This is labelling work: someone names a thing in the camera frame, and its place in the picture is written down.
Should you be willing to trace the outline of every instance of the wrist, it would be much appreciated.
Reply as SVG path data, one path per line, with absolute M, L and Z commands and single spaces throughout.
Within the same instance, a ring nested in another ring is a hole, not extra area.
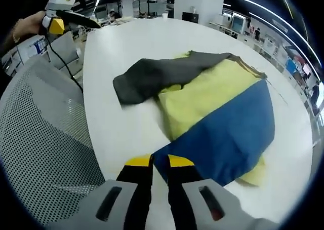
M 16 40 L 20 39 L 21 37 L 27 34 L 27 30 L 26 30 L 27 28 L 24 25 L 24 21 L 25 21 L 24 19 L 20 19 L 14 27 L 13 38 Z

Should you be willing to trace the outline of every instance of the mesh chair back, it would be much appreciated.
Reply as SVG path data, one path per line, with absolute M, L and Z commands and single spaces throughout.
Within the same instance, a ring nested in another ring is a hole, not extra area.
M 104 182 L 81 92 L 40 56 L 0 100 L 0 157 L 15 193 L 42 225 L 69 218 Z

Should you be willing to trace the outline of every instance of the yellow and blue fabric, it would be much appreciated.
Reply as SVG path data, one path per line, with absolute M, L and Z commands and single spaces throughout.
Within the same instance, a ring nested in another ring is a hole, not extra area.
M 165 157 L 172 154 L 191 160 L 203 178 L 220 185 L 241 176 L 258 185 L 265 166 L 261 155 L 274 138 L 265 77 L 232 55 L 189 84 L 162 90 L 174 141 L 154 154 L 161 175 L 166 178 Z

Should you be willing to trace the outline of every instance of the gray cloth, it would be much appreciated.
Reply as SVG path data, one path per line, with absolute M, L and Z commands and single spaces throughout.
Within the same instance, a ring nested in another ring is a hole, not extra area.
M 230 56 L 230 53 L 190 51 L 188 57 L 179 59 L 140 59 L 124 74 L 115 77 L 113 86 L 121 104 L 142 103 L 164 88 L 191 82 L 202 71 Z

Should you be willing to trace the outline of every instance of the yellow cloth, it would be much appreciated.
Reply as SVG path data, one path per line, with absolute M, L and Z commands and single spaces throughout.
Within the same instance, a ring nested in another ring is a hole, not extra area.
M 245 68 L 225 59 L 202 72 L 183 89 L 180 85 L 163 89 L 158 96 L 170 125 L 172 140 L 260 80 L 256 73 Z M 264 171 L 265 162 L 261 157 L 256 167 L 241 179 L 259 185 Z

